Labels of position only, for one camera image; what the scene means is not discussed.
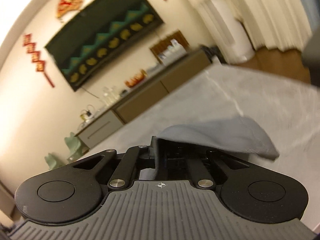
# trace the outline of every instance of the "gray cloth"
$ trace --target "gray cloth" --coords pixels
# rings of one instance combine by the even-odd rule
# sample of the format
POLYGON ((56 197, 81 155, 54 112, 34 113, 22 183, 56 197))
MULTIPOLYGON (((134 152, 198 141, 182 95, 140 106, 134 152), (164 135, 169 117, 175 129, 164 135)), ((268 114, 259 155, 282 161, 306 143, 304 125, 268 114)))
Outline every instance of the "gray cloth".
POLYGON ((320 69, 320 27, 314 32, 302 52, 302 63, 309 69, 320 69))
POLYGON ((279 157, 266 132, 248 117, 174 125, 166 128, 158 138, 212 147, 227 153, 257 154, 270 160, 279 157))

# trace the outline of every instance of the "gray blanket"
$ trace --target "gray blanket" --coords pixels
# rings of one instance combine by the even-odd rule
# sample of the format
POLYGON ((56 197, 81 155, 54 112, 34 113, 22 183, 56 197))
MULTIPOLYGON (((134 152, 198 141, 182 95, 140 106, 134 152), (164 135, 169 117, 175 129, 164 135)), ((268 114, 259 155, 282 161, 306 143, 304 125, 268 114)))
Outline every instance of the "gray blanket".
POLYGON ((208 146, 227 153, 257 154, 270 160, 279 157, 269 136, 249 117, 174 125, 161 132, 158 138, 208 146))

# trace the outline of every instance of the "black object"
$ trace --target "black object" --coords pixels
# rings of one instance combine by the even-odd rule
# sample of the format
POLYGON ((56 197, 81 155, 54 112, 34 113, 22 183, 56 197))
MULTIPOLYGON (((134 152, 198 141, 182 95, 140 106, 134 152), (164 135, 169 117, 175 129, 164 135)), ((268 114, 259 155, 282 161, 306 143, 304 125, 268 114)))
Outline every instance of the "black object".
POLYGON ((106 150, 32 177, 17 189, 15 201, 27 220, 12 239, 33 239, 33 233, 26 237, 31 228, 34 234, 52 232, 48 239, 80 230, 90 235, 84 239, 127 234, 140 239, 136 232, 153 230, 162 234, 159 239, 172 239, 163 232, 170 224, 175 234, 190 227, 194 239, 223 239, 202 235, 207 222, 211 226, 206 232, 220 227, 221 237, 224 230, 228 233, 226 239, 255 239, 269 230, 273 233, 265 239, 277 239, 273 234, 292 239, 292 228, 301 232, 294 239, 314 238, 297 220, 308 204, 308 193, 295 179, 212 148, 157 138, 151 146, 131 147, 118 155, 106 150), (154 180, 138 180, 145 168, 155 169, 154 180), (180 227, 180 220, 189 221, 189 226, 180 227), (123 232, 122 226, 128 228, 123 232))
POLYGON ((318 28, 302 52, 302 63, 310 70, 311 84, 320 87, 320 28, 318 28))
POLYGON ((163 23, 147 0, 95 0, 45 46, 74 91, 163 23))
POLYGON ((120 96, 121 96, 121 97, 124 97, 127 93, 128 93, 127 90, 123 90, 123 91, 120 93, 120 96))
POLYGON ((90 117, 92 115, 90 111, 87 111, 86 114, 88 117, 90 117))
POLYGON ((222 55, 220 49, 218 48, 218 46, 214 46, 214 47, 207 47, 205 45, 201 45, 200 46, 201 49, 205 52, 205 54, 207 55, 208 59, 210 60, 210 62, 212 63, 212 58, 214 56, 217 56, 219 61, 222 63, 222 64, 226 64, 226 60, 224 58, 224 56, 222 55))

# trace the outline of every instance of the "cabinet drawer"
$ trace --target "cabinet drawer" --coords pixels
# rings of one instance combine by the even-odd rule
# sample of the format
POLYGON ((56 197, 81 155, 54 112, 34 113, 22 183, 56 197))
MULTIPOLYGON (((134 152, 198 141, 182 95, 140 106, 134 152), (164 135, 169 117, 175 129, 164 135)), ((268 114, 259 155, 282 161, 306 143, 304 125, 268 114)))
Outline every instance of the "cabinet drawer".
POLYGON ((163 77, 161 82, 170 93, 210 64, 210 60, 206 54, 202 50, 199 50, 178 63, 178 66, 163 77))
POLYGON ((166 95, 168 92, 165 87, 161 82, 157 82, 118 107, 116 113, 125 122, 130 122, 166 95))
POLYGON ((109 111, 81 132, 78 137, 91 149, 122 126, 118 117, 109 111))

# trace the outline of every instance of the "tv screen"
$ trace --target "tv screen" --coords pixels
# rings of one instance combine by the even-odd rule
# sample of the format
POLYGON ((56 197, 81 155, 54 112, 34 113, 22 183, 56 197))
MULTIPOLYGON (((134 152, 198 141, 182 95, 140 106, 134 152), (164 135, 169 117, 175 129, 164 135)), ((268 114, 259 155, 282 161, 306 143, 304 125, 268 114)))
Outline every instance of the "tv screen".
POLYGON ((163 23, 147 0, 95 0, 45 46, 74 91, 163 23))

